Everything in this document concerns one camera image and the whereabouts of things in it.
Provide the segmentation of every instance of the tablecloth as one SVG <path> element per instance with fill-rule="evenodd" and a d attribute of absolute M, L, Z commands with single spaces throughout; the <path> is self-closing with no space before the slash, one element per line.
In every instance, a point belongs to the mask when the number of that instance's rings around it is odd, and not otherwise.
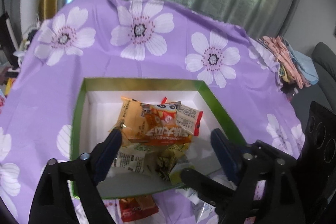
<path fill-rule="evenodd" d="M 1 198 L 20 224 L 28 222 L 46 162 L 69 159 L 84 77 L 204 80 L 248 143 L 259 139 L 297 158 L 301 125 L 265 51 L 241 27 L 163 0 L 73 0 L 35 35 L 0 115 Z M 195 223 L 181 194 L 154 199 L 159 213 L 137 223 Z M 121 223 L 117 201 L 105 205 Z M 213 212 L 201 223 L 215 222 Z"/>

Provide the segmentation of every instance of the pile of cloth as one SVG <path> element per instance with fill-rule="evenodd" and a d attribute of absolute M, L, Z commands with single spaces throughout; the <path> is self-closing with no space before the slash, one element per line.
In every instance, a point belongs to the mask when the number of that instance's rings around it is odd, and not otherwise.
<path fill-rule="evenodd" d="M 312 59 L 293 50 L 284 37 L 262 37 L 257 42 L 270 50 L 280 63 L 278 73 L 284 87 L 302 89 L 319 81 Z"/>

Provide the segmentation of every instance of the white wall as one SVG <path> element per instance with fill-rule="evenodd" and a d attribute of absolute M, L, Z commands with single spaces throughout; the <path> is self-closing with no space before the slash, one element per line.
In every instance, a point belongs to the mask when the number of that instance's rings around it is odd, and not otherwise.
<path fill-rule="evenodd" d="M 336 53 L 336 0 L 299 0 L 284 37 L 292 47 L 311 55 L 322 41 Z"/>

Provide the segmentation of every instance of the open cardboard box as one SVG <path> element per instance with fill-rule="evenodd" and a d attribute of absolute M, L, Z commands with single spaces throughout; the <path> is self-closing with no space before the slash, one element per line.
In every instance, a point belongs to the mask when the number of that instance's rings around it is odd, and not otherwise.
<path fill-rule="evenodd" d="M 236 125 L 203 81 L 85 78 L 73 115 L 71 160 L 82 153 L 91 152 L 97 143 L 105 140 L 109 130 L 117 122 L 122 107 L 121 96 L 152 104 L 160 104 L 167 97 L 202 110 L 199 137 L 193 136 L 186 155 L 195 169 L 204 175 L 221 168 L 210 144 L 213 129 L 220 128 L 230 140 L 245 143 Z M 111 171 L 97 186 L 103 199 L 147 195 L 182 186 L 172 186 L 157 174 L 148 176 L 114 167 Z M 74 184 L 73 193 L 77 196 Z"/>

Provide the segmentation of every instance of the pink cloth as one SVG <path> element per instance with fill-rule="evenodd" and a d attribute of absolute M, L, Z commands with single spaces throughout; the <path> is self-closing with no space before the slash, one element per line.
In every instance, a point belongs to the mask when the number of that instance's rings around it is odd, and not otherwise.
<path fill-rule="evenodd" d="M 303 88 L 303 84 L 307 86 L 307 84 L 309 84 L 308 81 L 295 67 L 289 55 L 289 51 L 286 48 L 285 44 L 282 42 L 281 38 L 262 37 L 262 39 L 267 44 L 268 48 L 272 51 L 275 58 L 282 63 L 287 71 L 288 76 L 297 83 L 298 87 L 300 89 Z"/>

